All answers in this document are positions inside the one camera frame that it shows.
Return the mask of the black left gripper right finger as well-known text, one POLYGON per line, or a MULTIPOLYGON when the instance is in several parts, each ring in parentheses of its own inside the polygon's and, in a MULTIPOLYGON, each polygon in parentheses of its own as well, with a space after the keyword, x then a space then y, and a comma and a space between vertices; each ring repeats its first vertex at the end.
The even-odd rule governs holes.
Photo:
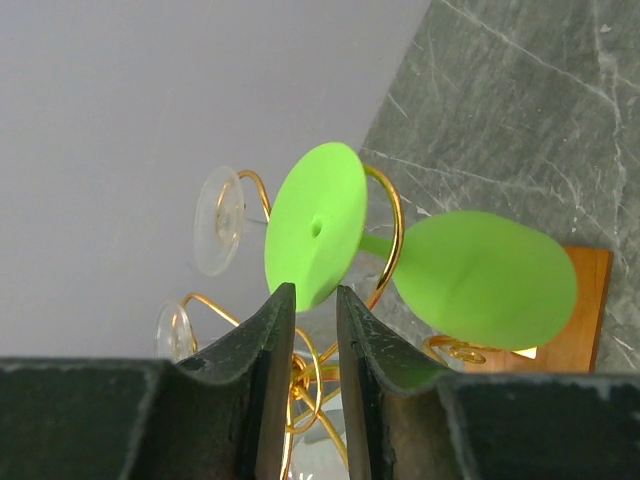
POLYGON ((336 292, 353 479, 635 479, 635 375, 460 373, 336 292))

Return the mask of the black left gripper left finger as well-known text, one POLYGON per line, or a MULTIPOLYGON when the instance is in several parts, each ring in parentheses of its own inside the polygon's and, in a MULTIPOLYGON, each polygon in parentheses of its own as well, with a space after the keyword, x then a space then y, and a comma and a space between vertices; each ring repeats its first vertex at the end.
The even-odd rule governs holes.
POLYGON ((276 479, 295 288, 179 362, 5 358, 5 479, 276 479))

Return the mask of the clear tall wine glass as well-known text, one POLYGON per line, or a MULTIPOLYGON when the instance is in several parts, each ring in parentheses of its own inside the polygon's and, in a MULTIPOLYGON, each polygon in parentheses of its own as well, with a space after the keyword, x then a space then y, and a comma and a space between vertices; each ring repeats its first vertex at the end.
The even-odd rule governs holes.
POLYGON ((195 354, 197 349, 198 344, 185 308, 175 301, 165 302, 156 319, 155 355, 178 363, 195 354))

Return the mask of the green plastic wine glass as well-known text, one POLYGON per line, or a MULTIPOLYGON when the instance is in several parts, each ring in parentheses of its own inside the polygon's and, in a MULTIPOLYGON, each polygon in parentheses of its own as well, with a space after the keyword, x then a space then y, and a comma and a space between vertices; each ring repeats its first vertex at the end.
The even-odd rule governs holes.
POLYGON ((270 289, 295 287, 311 310, 345 278, 359 252, 385 261, 416 317, 460 341, 507 351, 541 346, 569 322, 577 280, 565 250, 546 234, 493 213, 454 210, 390 238, 365 230, 373 169, 347 145, 305 154, 285 178, 266 230, 270 289))

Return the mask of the clear short wine glass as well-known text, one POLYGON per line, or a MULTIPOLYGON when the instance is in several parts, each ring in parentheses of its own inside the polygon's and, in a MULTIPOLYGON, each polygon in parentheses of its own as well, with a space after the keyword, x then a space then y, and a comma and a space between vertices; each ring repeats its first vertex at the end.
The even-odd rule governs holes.
POLYGON ((242 235, 251 228, 264 232, 271 216, 271 203, 261 177, 252 170, 234 171, 223 165, 213 170, 201 187, 193 223, 194 259, 207 276, 220 275, 234 259, 242 235), (246 214, 241 180, 256 187, 263 220, 246 214))

